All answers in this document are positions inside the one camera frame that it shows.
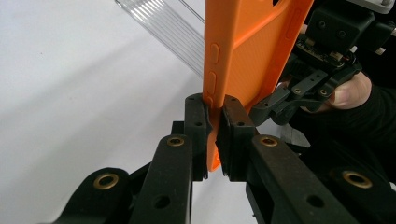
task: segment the orange phone case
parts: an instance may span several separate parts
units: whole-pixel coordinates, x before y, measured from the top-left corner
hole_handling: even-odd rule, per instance
[[[220,166],[216,148],[226,94],[247,111],[272,93],[313,0],[206,0],[203,99],[213,131],[207,166]]]

